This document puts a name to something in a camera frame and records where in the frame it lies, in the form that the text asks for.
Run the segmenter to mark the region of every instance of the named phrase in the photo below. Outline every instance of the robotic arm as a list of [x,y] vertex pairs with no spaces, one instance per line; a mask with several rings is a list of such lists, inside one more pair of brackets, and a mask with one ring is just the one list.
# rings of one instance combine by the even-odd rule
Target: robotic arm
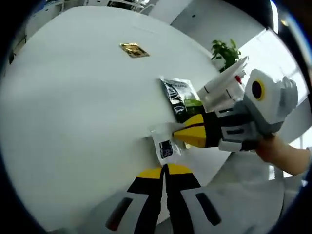
[[153,234],[160,213],[163,176],[167,208],[175,234],[203,234],[221,217],[192,171],[182,165],[141,172],[126,192],[119,192],[93,208],[72,231],[76,234]]
[[275,83],[254,69],[241,101],[224,110],[193,116],[173,136],[199,148],[219,147],[230,152],[255,149],[261,136],[280,130],[297,102],[293,80],[284,77]]

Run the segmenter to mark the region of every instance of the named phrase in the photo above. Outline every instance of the person's arm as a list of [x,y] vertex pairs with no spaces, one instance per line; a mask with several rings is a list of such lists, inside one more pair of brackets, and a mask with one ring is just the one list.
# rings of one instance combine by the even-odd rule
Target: person's arm
[[303,173],[309,168],[310,151],[296,149],[278,136],[262,139],[256,152],[265,162],[292,175]]

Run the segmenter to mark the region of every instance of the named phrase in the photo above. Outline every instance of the small packet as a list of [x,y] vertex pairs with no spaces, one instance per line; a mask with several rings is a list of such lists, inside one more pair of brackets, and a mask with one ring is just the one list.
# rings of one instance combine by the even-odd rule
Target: small packet
[[136,43],[121,43],[122,50],[132,58],[148,57],[149,54]]
[[183,142],[173,139],[172,132],[183,128],[180,123],[163,123],[151,129],[156,154],[160,164],[177,163],[182,157]]
[[164,79],[163,77],[160,80],[177,122],[184,123],[190,117],[205,112],[197,92],[189,80]]

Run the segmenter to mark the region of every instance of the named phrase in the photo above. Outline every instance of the window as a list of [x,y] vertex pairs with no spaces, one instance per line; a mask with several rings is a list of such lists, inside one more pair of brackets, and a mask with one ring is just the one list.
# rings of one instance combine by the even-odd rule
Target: window
[[242,79],[245,85],[254,68],[265,72],[274,81],[287,76],[297,84],[298,104],[303,102],[308,95],[303,75],[288,48],[273,31],[270,29],[262,31],[239,50],[242,57],[249,56],[249,62],[245,68],[247,76]]

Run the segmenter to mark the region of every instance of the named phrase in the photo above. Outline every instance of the green leaves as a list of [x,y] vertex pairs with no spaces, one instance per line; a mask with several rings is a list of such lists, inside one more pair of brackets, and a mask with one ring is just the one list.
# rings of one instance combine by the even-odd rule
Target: green leaves
[[212,59],[224,58],[225,60],[224,67],[220,69],[220,72],[226,70],[227,68],[231,67],[234,63],[236,63],[237,60],[239,59],[239,55],[241,55],[241,52],[236,49],[236,44],[233,41],[233,39],[230,39],[230,42],[231,47],[228,47],[226,43],[220,40],[213,40]]
[[232,44],[232,47],[235,49],[235,48],[236,48],[236,44],[235,44],[235,42],[233,41],[233,39],[230,39],[230,42],[231,42],[231,44]]

